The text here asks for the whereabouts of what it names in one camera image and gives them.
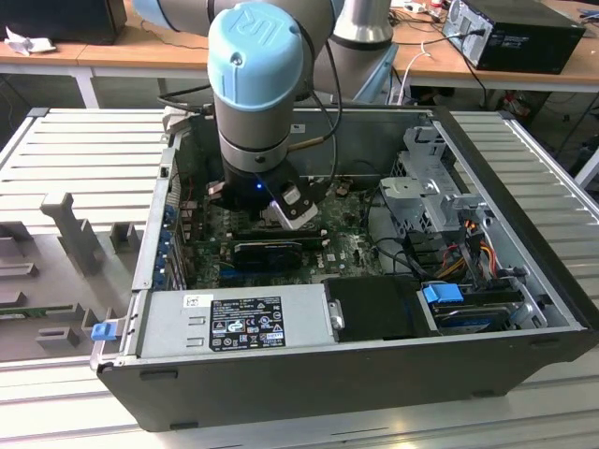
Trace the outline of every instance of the barcode sticker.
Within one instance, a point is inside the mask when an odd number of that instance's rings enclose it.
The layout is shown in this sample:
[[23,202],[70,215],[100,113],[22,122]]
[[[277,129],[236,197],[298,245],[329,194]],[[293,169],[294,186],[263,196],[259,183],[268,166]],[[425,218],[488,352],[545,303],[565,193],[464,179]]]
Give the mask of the barcode sticker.
[[189,307],[210,307],[214,295],[185,295],[183,297],[183,306]]

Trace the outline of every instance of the ur logo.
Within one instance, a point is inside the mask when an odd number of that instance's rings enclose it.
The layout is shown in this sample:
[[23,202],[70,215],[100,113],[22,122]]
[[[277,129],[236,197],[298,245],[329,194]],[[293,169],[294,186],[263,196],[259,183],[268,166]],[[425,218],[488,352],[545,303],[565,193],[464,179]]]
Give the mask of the ur logo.
[[245,9],[235,23],[237,32],[260,45],[269,45],[283,23],[261,11]]

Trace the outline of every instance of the light blue robot joint cap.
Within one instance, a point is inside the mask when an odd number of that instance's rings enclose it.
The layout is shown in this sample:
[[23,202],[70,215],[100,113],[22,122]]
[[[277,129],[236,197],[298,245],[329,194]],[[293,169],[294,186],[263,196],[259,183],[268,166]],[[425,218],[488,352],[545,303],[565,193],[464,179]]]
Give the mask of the light blue robot joint cap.
[[282,9],[238,4],[216,16],[208,39],[208,78],[224,103],[258,112],[293,94],[303,69],[302,37]]

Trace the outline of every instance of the paper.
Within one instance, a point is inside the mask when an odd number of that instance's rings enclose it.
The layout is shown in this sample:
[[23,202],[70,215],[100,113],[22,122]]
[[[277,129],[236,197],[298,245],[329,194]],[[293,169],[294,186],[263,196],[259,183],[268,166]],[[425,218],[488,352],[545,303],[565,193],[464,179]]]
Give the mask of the paper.
[[46,37],[23,37],[10,31],[8,27],[7,38],[4,39],[4,43],[17,53],[24,54],[25,56],[29,56],[30,53],[41,53],[44,51],[56,50],[56,47],[54,47],[51,41]]

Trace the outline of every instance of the yellow wire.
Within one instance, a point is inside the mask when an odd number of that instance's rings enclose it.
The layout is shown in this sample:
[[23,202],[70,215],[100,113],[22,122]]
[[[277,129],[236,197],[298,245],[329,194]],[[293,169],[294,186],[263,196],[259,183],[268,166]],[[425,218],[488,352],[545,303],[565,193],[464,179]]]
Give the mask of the yellow wire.
[[456,270],[460,269],[461,267],[463,267],[463,265],[464,265],[464,258],[461,258],[458,262],[456,262],[451,267],[449,267],[448,269],[446,269],[438,277],[439,278],[444,278],[445,276],[448,276],[449,274],[451,274],[454,271],[456,271]]

